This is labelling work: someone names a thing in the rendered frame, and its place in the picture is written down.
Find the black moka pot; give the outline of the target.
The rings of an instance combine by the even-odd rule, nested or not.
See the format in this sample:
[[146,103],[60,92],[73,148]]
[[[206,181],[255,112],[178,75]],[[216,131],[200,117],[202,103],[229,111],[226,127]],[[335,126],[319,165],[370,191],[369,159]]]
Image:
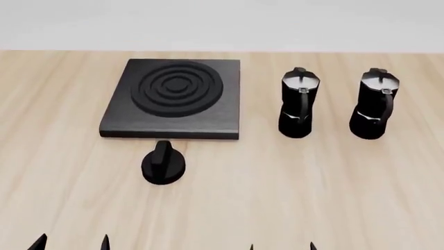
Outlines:
[[349,121],[350,131],[361,139],[383,136],[393,114],[400,81],[385,69],[370,68],[362,74],[357,105]]
[[286,137],[300,139],[312,131],[313,105],[320,79],[305,68],[296,67],[282,77],[282,106],[278,130]]

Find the black round stove knob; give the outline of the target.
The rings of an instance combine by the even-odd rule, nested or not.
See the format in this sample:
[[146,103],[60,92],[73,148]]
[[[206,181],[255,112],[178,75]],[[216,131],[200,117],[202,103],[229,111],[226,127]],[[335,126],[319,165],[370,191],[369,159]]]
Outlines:
[[169,185],[178,181],[186,170],[185,157],[170,141],[158,141],[141,164],[142,175],[154,185]]

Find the black square stove plate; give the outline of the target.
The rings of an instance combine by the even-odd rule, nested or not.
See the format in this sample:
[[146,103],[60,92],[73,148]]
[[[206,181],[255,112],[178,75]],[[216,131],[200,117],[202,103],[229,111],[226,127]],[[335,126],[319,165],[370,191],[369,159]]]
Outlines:
[[239,139],[239,60],[132,58],[99,125],[105,138]]

